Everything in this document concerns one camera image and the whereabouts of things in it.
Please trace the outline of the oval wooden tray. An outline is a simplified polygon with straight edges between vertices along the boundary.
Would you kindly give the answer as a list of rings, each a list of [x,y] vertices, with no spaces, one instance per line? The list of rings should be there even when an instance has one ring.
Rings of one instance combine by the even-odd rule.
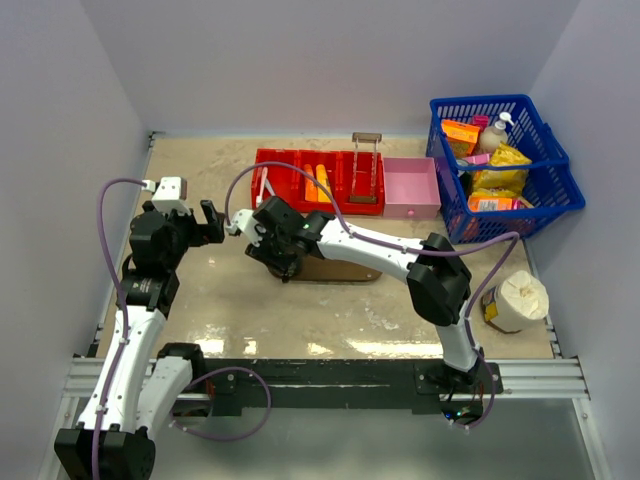
[[[382,273],[355,263],[307,256],[290,270],[289,281],[316,283],[366,283],[376,281]]]

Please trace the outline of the orange snack box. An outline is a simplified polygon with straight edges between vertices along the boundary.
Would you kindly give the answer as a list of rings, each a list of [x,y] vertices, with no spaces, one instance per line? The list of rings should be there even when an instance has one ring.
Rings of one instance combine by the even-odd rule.
[[[478,126],[445,119],[441,128],[456,158],[472,155],[480,135]]]

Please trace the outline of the yellow chips bag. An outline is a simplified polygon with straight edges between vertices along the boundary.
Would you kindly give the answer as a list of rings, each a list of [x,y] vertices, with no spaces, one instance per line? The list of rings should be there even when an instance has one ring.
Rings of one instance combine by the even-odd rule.
[[[488,167],[472,179],[471,193],[515,198],[522,194],[532,160],[518,149],[501,143],[490,155]]]

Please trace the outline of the pink drawer box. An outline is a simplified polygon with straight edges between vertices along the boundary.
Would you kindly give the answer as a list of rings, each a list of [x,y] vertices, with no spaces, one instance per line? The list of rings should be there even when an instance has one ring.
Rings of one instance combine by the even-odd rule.
[[[384,157],[383,216],[393,219],[434,219],[441,200],[434,159]]]

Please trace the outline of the white paper roll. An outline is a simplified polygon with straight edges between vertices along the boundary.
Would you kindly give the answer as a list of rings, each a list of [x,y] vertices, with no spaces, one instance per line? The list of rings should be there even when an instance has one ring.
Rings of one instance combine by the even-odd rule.
[[[538,279],[520,270],[483,294],[481,311],[486,324],[502,333],[515,334],[547,317],[549,296]]]

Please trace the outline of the red bin left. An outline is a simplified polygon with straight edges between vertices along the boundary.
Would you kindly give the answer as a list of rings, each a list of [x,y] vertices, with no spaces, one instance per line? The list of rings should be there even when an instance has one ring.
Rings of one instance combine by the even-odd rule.
[[[296,150],[259,148],[256,150],[255,164],[265,162],[278,162],[288,165],[295,165],[298,152]],[[300,175],[289,167],[267,166],[268,180],[273,189],[273,195],[277,195],[285,200],[290,206],[295,207],[299,195],[298,181]],[[251,174],[250,200],[251,206],[256,208],[256,195],[259,189],[259,177],[262,168],[256,168]],[[271,195],[265,193],[265,199]]]

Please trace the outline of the yellow toothpaste tube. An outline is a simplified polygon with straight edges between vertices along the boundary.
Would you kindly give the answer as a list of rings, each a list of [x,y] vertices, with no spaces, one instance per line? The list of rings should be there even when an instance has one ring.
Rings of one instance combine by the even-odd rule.
[[[316,166],[316,180],[320,184],[318,187],[318,202],[329,204],[332,199],[332,191],[329,182],[328,171],[324,164]]]

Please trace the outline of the orange box lower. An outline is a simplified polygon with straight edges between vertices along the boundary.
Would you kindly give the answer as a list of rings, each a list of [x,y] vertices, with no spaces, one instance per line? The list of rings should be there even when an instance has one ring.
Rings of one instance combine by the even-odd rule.
[[[474,213],[511,211],[517,206],[517,200],[508,197],[471,196],[468,208]]]

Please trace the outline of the red bin middle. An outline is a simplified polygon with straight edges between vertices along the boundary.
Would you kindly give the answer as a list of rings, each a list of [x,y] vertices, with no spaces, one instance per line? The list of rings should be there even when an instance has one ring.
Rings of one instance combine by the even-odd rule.
[[[295,166],[308,174],[313,174],[314,178],[321,182],[332,194],[339,208],[343,208],[345,189],[344,162],[341,153],[338,151],[300,150],[295,160]],[[311,202],[310,197],[307,195],[311,181],[299,173],[295,173],[294,178],[298,188],[298,193],[294,196],[294,207],[298,211],[302,213],[309,213],[315,210],[335,212],[333,205],[325,197],[321,189],[317,189],[317,201]]]

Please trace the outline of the pink small package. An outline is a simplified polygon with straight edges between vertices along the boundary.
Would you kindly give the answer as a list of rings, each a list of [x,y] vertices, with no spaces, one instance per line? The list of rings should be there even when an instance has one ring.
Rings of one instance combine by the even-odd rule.
[[[480,129],[485,129],[489,126],[490,120],[486,115],[473,115],[471,124],[479,127]]]

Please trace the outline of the beige pump soap bottle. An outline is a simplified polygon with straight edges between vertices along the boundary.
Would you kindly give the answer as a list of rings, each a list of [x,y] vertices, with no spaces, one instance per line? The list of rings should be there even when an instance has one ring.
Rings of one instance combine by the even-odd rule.
[[[509,112],[501,112],[498,120],[485,128],[479,136],[477,144],[478,154],[492,155],[502,144],[508,143],[507,126],[514,126]]]

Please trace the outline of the dark green mug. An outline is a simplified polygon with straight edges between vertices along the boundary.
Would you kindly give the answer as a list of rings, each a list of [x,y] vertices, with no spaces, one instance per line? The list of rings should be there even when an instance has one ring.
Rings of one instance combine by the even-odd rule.
[[[298,275],[303,266],[304,256],[296,252],[276,252],[268,255],[267,270],[283,283]]]

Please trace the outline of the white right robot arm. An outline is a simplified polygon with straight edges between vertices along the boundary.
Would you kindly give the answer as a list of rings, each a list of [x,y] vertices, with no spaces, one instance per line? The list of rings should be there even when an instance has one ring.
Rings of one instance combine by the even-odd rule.
[[[352,263],[403,283],[415,313],[436,328],[443,364],[431,375],[447,391],[466,393],[481,380],[482,349],[470,320],[471,272],[449,241],[401,238],[347,223],[340,215],[313,211],[303,215],[277,196],[257,209],[237,211],[229,232],[249,241],[247,256],[288,281],[302,259]]]

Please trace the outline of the clear acrylic toothbrush holder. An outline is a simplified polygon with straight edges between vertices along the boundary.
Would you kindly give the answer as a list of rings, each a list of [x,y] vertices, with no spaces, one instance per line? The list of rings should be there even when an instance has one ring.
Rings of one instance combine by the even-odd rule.
[[[352,181],[349,201],[358,204],[375,204],[377,202],[377,166],[378,146],[382,140],[381,133],[354,132],[352,162]],[[369,157],[360,155],[360,145],[371,144],[373,151]]]

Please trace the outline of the blue plastic basket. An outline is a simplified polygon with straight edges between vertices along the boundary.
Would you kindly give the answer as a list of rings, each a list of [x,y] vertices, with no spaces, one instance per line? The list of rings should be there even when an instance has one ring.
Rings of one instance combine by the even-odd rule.
[[[437,98],[430,101],[431,123],[426,155],[434,160],[441,215],[454,244],[482,243],[509,231],[529,238],[563,214],[585,207],[585,199],[570,170],[569,156],[524,94]],[[502,112],[512,116],[508,144],[532,160],[522,196],[532,207],[511,211],[473,212],[468,207],[472,166],[457,163],[441,124],[467,123],[475,115],[492,122]]]

